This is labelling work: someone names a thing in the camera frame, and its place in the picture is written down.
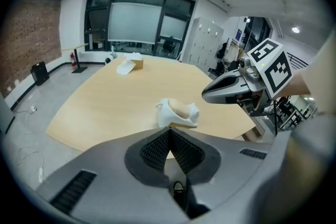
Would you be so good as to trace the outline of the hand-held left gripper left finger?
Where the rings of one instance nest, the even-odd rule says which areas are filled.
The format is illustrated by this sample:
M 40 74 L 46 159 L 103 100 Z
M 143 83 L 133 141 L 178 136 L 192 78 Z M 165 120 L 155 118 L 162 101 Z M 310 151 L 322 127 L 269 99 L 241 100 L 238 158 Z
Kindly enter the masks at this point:
M 130 145 L 151 129 L 93 146 L 49 175 L 37 194 L 85 223 L 186 223 L 167 188 L 142 184 L 127 169 Z

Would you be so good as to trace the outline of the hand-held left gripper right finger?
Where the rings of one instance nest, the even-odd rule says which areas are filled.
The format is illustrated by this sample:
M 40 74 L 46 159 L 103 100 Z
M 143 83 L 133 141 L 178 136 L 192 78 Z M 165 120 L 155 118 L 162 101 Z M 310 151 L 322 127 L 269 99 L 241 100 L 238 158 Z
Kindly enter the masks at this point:
M 170 150 L 170 169 L 183 179 L 170 223 L 261 223 L 272 145 L 170 128 Z

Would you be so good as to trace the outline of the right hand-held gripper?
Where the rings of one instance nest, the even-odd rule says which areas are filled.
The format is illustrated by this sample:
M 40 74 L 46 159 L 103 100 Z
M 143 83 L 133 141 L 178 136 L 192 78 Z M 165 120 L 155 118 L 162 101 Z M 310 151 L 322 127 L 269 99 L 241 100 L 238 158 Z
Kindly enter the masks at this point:
M 247 55 L 239 60 L 239 72 L 223 74 L 202 92 L 202 98 L 212 104 L 236 104 L 237 96 L 251 117 L 264 116 L 265 108 L 271 106 L 272 99 L 290 82 L 293 69 L 283 44 L 266 38 Z

